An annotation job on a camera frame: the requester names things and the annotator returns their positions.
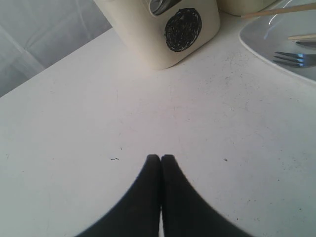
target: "black scribbled circle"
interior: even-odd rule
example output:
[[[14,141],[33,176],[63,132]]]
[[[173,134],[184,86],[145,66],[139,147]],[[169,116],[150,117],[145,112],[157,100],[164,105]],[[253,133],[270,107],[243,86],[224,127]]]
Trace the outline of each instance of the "black scribbled circle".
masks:
[[[197,40],[201,29],[201,16],[195,8],[180,9],[166,24],[166,43],[170,50],[182,52]]]

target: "white table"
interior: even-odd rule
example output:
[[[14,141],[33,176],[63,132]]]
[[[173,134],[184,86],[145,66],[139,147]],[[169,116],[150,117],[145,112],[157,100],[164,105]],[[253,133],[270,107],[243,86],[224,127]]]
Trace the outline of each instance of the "white table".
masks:
[[[148,69],[110,30],[0,98],[0,236],[78,234],[152,153],[251,234],[316,236],[316,85],[248,52],[245,20],[222,21],[173,68]]]

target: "chopstick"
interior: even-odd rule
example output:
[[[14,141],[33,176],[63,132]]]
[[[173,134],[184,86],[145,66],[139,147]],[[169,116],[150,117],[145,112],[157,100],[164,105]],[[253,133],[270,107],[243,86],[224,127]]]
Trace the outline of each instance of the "chopstick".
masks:
[[[316,34],[309,35],[300,35],[300,36],[290,36],[289,40],[308,40],[308,39],[316,39]]]
[[[282,13],[308,11],[308,10],[315,10],[315,9],[316,9],[316,3],[309,3],[309,4],[304,4],[304,5],[286,7],[286,8],[277,8],[277,9],[272,9],[272,10],[267,10],[267,11],[253,12],[253,13],[243,15],[241,17],[251,18],[251,17],[256,17],[256,16],[276,15],[276,14],[282,14]]]

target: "metal fork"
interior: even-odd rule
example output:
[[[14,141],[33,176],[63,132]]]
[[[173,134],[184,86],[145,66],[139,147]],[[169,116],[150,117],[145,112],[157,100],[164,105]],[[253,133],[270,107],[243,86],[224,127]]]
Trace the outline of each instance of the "metal fork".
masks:
[[[293,68],[310,68],[316,66],[316,54],[302,54],[302,53],[284,53],[275,52],[276,54],[284,55],[286,57],[275,56],[275,58],[282,59],[273,60],[276,63],[290,66]]]

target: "white plate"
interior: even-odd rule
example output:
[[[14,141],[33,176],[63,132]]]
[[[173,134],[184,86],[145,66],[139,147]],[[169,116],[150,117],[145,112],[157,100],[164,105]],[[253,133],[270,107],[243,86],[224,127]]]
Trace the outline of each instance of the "white plate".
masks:
[[[315,0],[283,0],[275,8],[316,2]],[[316,10],[259,17],[239,34],[241,43],[252,53],[278,68],[298,76],[316,80],[316,67],[291,68],[273,62],[274,52],[312,53],[316,50],[297,46],[289,36],[316,33]]]

